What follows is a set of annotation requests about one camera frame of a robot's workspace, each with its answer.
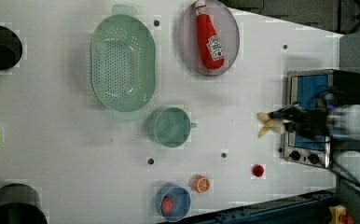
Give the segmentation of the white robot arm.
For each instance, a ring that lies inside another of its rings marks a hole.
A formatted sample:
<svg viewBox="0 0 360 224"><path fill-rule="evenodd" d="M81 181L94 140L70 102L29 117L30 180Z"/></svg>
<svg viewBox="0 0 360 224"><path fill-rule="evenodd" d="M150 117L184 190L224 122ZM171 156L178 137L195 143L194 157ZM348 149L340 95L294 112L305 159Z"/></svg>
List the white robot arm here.
<svg viewBox="0 0 360 224"><path fill-rule="evenodd" d="M320 136L360 142L360 105L307 110L291 104L269 113L258 112L256 117L263 124L258 137L273 130L278 134L296 133L315 142Z"/></svg>

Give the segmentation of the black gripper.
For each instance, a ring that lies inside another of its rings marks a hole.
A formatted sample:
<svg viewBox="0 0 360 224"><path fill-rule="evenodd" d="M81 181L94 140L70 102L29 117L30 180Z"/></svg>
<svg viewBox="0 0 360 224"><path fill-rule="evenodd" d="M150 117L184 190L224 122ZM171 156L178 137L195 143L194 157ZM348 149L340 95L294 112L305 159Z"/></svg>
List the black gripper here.
<svg viewBox="0 0 360 224"><path fill-rule="evenodd" d="M275 131L289 131L302 137L316 140L318 136L327 136L326 110L301 110L293 105L269 112L271 119L289 119L289 122L275 123L271 128Z"/></svg>

